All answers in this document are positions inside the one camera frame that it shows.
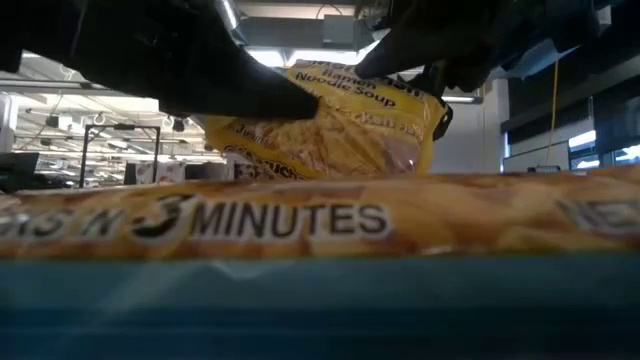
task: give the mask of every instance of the instant noodle package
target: instant noodle package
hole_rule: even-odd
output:
[[[0,198],[0,257],[274,259],[633,251],[640,167],[588,176],[187,183]]]
[[[209,117],[207,141],[271,178],[426,173],[433,132],[451,120],[441,99],[391,78],[362,80],[353,66],[298,61],[288,79],[320,99],[316,117],[284,121]]]

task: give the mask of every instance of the metal frame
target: metal frame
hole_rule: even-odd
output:
[[[63,80],[31,80],[31,79],[0,79],[0,90],[19,93],[86,95],[86,96],[121,96],[124,93],[107,89],[104,86],[89,81]]]
[[[115,124],[115,125],[85,125],[84,142],[82,144],[82,162],[80,163],[80,188],[84,188],[84,172],[87,165],[87,149],[89,147],[89,133],[92,129],[114,129],[118,131],[133,131],[136,129],[150,129],[156,131],[156,148],[153,156],[153,182],[156,182],[158,172],[158,152],[160,151],[160,126]]]

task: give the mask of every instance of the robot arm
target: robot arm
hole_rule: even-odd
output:
[[[374,78],[425,66],[412,85],[440,95],[474,91],[551,39],[558,53],[596,38],[597,11],[622,0],[395,0],[378,28],[391,31],[356,68]]]
[[[162,111],[311,118],[318,100],[238,47],[207,0],[20,0],[5,14],[0,70],[17,72],[26,49],[89,81],[159,100]]]

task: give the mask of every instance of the blue surface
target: blue surface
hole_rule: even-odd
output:
[[[0,263],[0,358],[640,357],[631,254],[220,268]]]

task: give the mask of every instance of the yellow package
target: yellow package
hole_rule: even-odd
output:
[[[289,80],[320,98],[316,117],[297,121],[205,118],[207,141],[272,178],[311,179],[426,173],[433,132],[451,109],[439,98],[384,78],[362,80],[354,66],[298,61]]]

